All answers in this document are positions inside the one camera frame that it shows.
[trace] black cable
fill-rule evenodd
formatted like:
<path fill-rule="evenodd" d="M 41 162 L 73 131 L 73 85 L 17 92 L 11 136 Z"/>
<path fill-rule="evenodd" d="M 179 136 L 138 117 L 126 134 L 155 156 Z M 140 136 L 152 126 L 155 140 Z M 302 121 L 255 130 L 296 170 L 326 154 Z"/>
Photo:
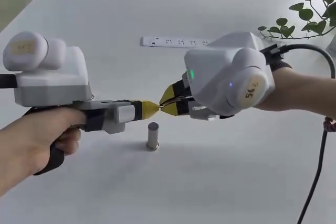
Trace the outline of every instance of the black cable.
<path fill-rule="evenodd" d="M 323 131 L 317 171 L 316 171 L 316 174 L 315 174 L 313 184 L 311 185 L 308 197 L 306 199 L 305 205 L 303 206 L 303 209 L 301 211 L 301 214 L 300 214 L 300 217 L 299 217 L 299 220 L 298 220 L 298 224 L 302 223 L 302 220 L 303 220 L 303 218 L 306 214 L 306 211 L 307 211 L 307 208 L 308 208 L 309 203 L 311 201 L 311 198 L 313 197 L 317 182 L 319 181 L 319 178 L 320 178 L 320 175 L 321 175 L 323 157 L 324 157 L 324 149 L 325 149 L 325 142 L 327 141 L 327 135 L 328 135 L 327 131 Z"/>
<path fill-rule="evenodd" d="M 322 54 L 325 59 L 327 60 L 329 67 L 330 67 L 330 76 L 332 79 L 335 79 L 335 63 L 332 59 L 332 57 L 330 56 L 330 54 L 328 54 L 325 50 L 323 50 L 322 48 L 319 48 L 317 46 L 314 45 L 309 45 L 309 44 L 294 44 L 294 45 L 286 45 L 286 46 L 282 46 L 279 48 L 280 52 L 282 54 L 294 50 L 294 49 L 309 49 L 309 50 L 313 50 L 316 52 L 319 52 L 320 54 Z M 297 222 L 297 224 L 301 224 L 302 220 L 306 214 L 307 208 L 309 206 L 309 203 L 313 197 L 317 182 L 319 181 L 320 175 L 321 175 L 321 171 L 322 171 L 322 164 L 323 164 L 323 157 L 324 157 L 324 150 L 325 150 L 325 143 L 327 141 L 327 135 L 328 132 L 326 130 L 323 131 L 323 135 L 322 135 L 322 141 L 321 141 L 321 148 L 320 148 L 320 154 L 319 154 L 319 162 L 318 162 L 318 167 L 317 167 L 317 171 L 314 177 L 314 181 L 313 184 L 311 185 L 308 197 L 306 199 L 305 205 L 303 206 L 303 209 L 301 211 L 299 220 Z"/>
<path fill-rule="evenodd" d="M 17 88 L 15 74 L 0 74 L 0 89 Z"/>

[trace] metal cylinder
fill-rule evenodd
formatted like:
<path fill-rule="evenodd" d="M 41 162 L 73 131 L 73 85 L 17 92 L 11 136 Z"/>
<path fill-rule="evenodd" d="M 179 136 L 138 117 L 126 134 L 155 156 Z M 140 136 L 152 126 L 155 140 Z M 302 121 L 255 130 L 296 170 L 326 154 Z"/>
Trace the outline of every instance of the metal cylinder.
<path fill-rule="evenodd" d="M 148 125 L 148 141 L 146 147 L 149 151 L 155 151 L 159 148 L 159 125 L 152 122 Z"/>

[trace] hand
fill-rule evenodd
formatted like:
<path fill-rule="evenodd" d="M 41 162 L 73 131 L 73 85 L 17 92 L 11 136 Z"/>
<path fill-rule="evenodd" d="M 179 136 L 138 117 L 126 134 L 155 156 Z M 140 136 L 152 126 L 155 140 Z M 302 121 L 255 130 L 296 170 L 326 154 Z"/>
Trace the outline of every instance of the hand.
<path fill-rule="evenodd" d="M 1 130 L 0 146 L 8 153 L 26 157 L 25 165 L 32 175 L 46 167 L 50 145 L 57 138 L 56 147 L 66 155 L 73 154 L 78 148 L 80 131 L 70 128 L 85 122 L 82 112 L 69 108 L 29 114 Z"/>

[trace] wrist strap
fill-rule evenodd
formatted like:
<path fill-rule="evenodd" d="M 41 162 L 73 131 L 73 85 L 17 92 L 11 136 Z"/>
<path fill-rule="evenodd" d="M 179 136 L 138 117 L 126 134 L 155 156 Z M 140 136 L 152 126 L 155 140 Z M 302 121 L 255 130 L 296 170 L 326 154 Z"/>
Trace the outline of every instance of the wrist strap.
<path fill-rule="evenodd" d="M 271 63 L 270 65 L 271 71 L 274 72 L 280 68 L 292 68 L 290 64 L 282 61 L 282 60 L 278 60 L 274 63 Z"/>

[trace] power strip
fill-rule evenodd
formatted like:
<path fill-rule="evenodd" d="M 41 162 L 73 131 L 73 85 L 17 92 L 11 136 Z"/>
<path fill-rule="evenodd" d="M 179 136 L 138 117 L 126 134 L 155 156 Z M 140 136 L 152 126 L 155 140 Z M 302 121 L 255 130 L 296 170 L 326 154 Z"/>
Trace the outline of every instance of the power strip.
<path fill-rule="evenodd" d="M 208 45 L 212 40 L 209 39 L 186 39 L 171 37 L 142 37 L 141 45 L 144 47 L 179 47 L 195 48 Z"/>

